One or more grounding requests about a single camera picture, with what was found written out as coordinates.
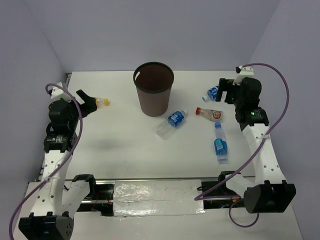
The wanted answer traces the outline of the yellow cap plastic bottle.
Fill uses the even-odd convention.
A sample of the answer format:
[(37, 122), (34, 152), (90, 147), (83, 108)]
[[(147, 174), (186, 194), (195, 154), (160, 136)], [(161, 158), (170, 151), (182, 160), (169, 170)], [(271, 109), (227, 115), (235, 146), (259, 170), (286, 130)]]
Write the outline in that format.
[(107, 107), (107, 106), (109, 106), (109, 100), (107, 98), (96, 97), (95, 104), (98, 109), (103, 108), (103, 107)]

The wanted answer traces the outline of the red cap plastic bottle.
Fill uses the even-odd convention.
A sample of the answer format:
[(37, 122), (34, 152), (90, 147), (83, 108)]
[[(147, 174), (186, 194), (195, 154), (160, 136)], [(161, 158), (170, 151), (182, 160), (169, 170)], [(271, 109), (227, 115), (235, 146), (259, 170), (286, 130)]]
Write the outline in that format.
[(223, 112), (213, 109), (205, 109), (197, 107), (195, 114), (212, 122), (219, 122), (223, 118)]

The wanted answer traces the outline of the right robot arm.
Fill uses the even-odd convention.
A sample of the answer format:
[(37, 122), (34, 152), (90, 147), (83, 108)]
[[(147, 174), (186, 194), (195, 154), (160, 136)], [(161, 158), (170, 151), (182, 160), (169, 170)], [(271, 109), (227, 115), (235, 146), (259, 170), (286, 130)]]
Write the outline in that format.
[(245, 77), (240, 84), (232, 79), (219, 80), (216, 101), (221, 101), (226, 92), (225, 102), (235, 106), (235, 118), (239, 123), (252, 154), (255, 182), (252, 183), (240, 173), (223, 171), (225, 178), (217, 183), (221, 195), (235, 192), (244, 200), (244, 207), (250, 214), (283, 213), (296, 195), (295, 185), (288, 183), (277, 161), (266, 111), (259, 107), (261, 82)]

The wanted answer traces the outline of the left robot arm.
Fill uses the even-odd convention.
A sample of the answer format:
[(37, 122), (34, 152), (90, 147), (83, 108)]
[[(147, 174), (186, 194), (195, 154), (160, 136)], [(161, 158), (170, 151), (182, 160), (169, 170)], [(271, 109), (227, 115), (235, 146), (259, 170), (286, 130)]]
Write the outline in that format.
[(79, 143), (83, 119), (95, 112), (96, 99), (78, 90), (79, 103), (70, 96), (59, 97), (48, 109), (50, 119), (44, 140), (44, 169), (36, 200), (29, 216), (22, 217), (18, 229), (28, 240), (69, 240), (74, 217), (82, 201), (98, 194), (91, 174), (78, 174), (65, 189), (68, 167)]

